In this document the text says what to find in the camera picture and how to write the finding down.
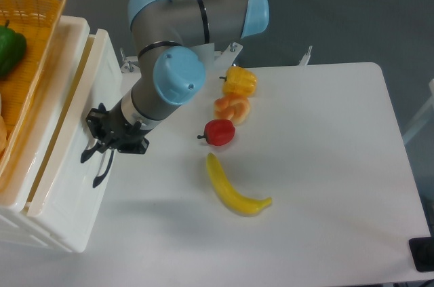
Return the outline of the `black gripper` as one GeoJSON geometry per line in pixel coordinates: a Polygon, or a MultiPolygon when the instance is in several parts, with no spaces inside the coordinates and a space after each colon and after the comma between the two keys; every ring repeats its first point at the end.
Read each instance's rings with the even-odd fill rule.
{"type": "Polygon", "coordinates": [[[139,121],[134,124],[128,122],[120,105],[107,111],[105,105],[100,103],[89,111],[85,121],[92,136],[97,138],[99,153],[117,150],[120,153],[143,155],[148,149],[149,141],[145,136],[149,131],[143,130],[139,121]]]}

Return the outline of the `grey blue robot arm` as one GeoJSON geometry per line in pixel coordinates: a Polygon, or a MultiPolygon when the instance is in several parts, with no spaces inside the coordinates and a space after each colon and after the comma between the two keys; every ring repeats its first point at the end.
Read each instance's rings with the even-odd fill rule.
{"type": "Polygon", "coordinates": [[[143,154],[146,135],[187,103],[205,81],[193,48],[263,32],[268,0],[130,0],[129,28],[141,77],[111,109],[92,109],[86,122],[96,144],[82,153],[143,154]]]}

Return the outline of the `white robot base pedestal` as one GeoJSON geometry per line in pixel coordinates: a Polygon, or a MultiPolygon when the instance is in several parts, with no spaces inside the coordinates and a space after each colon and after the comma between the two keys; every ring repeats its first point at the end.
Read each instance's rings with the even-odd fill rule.
{"type": "MultiPolygon", "coordinates": [[[[196,53],[208,71],[227,69],[234,65],[242,49],[243,46],[237,42],[231,42],[225,50],[215,50],[213,43],[191,47],[191,50],[196,53]]],[[[126,56],[122,47],[120,48],[120,54],[122,59],[120,71],[122,73],[140,72],[137,56],[126,56]]]]}

